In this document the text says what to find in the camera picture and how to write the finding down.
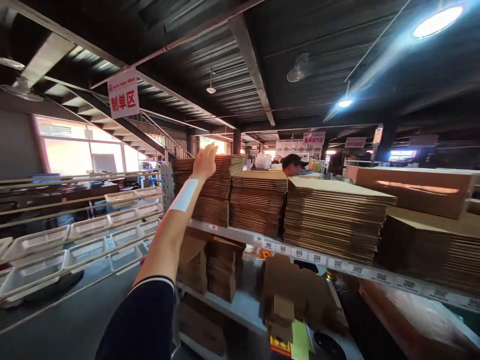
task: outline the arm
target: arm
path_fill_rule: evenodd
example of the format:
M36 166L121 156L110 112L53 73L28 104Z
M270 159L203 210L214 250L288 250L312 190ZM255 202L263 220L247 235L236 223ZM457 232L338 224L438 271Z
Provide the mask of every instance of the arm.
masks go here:
M165 276L175 282L184 233L192 217L195 204L197 203L205 181L207 181L216 170L215 155L217 154L217 150L218 146L210 144L198 152L195 162L193 163L193 173L189 178L189 180L193 181L183 185L176 199L178 200L178 198L181 198L181 195L183 195L181 200L189 201L186 211L174 209L174 202L172 207L166 212L156 230L153 241L150 244L150 250L135 279L134 286L143 279L151 276ZM192 190L195 184L196 187L190 197L189 191Z

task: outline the pipe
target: pipe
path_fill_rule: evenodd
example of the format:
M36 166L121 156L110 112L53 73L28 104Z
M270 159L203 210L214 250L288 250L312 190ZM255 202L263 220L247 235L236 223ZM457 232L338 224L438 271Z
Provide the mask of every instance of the pipe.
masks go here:
M192 40L195 40L196 38L199 38L203 34L208 33L212 30L215 30L216 28L219 28L220 26L226 24L227 21L230 20L231 18L234 18L237 15L240 15L240 14L244 13L248 9L253 8L254 6L256 6L260 3L263 3L264 1L265 0L250 0L250 1L247 1L247 2L243 3L242 5L240 5L238 7L236 7L235 9L233 9L232 11L230 11L226 14L224 13L224 14L220 14L217 17L214 17L212 20L205 22L204 24L200 25L199 27L197 27L196 29L194 29L193 31L188 33L187 35L185 35L185 36L183 36L183 37L181 37L181 38L163 46L161 49L155 51L154 53L148 55L147 57L144 57L144 58L138 60L137 62L135 62L134 64L132 64L130 66L124 67L123 69L121 69L117 73L115 73L115 74L107 77L106 79L96 83L95 85L91 86L90 89L91 90L95 89L95 88L99 87L100 85L105 84L106 82L108 82L108 80L110 80L111 78L113 78L116 75L122 74L122 73L126 72L127 70L136 68L137 66L139 66L143 63L146 63L147 61L149 61L153 58L156 58L157 56L159 56L163 53L166 53L170 50L173 50L173 49L179 47L182 44L185 44L185 43L188 43Z
M407 2L405 3L405 5L403 5L400 9L399 12L397 12L397 14L395 15L395 17L388 23L388 25L386 26L385 29L383 29L383 31L381 32L381 34L376 38L376 40L373 42L373 44L368 48L368 50L366 51L365 55L362 56L362 58L360 59L360 61L355 65L355 67L353 68L353 70L348 74L348 76L346 77L346 79L344 80L344 83L350 78L350 76L352 76L352 74L355 72L355 70L359 67L360 63L367 57L367 55L369 54L370 50L372 50L374 48L374 46L379 42L380 38L385 34L385 32L387 32L387 30L390 28L390 26L394 23L394 21L400 16L400 14L404 11L404 9L407 7L408 4L410 4L410 1L411 0L407 0Z

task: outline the navy sleeve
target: navy sleeve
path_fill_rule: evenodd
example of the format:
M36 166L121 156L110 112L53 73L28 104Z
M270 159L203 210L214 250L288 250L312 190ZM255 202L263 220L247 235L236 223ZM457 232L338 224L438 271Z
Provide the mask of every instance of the navy sleeve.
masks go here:
M110 319L95 360L170 359L174 291L165 276L135 285Z

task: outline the led light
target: led light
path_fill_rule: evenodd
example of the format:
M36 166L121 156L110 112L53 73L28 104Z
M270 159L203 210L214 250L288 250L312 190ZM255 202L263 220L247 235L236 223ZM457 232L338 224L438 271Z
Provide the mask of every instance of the led light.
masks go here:
M453 6L437 12L432 17L422 22L413 31L413 36L417 39L426 39L432 35L438 34L446 29L450 24L462 15L464 8L462 6Z
M342 100L337 103L339 108L348 108L354 101L350 99Z

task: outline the ceiling light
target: ceiling light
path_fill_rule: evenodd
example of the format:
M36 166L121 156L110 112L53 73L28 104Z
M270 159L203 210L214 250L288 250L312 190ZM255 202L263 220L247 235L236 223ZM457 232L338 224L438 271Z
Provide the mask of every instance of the ceiling light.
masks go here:
M210 86L206 88L206 92L209 94L215 94L217 89L212 86L212 74L215 74L212 69L210 69Z
M339 101L336 103L336 105L339 107L339 108L348 108L350 105L352 105L354 101L351 100L351 99L345 99L345 100L342 100L342 101Z
M21 62L15 61L9 57L0 57L0 65L5 65L15 70L23 70L25 68L25 65Z
M460 15L462 15L463 11L464 8L462 6L453 6L437 12L435 15L429 17L427 20L418 25L413 31L413 36L418 40L421 40L438 34L443 29L446 29L455 20L457 20Z

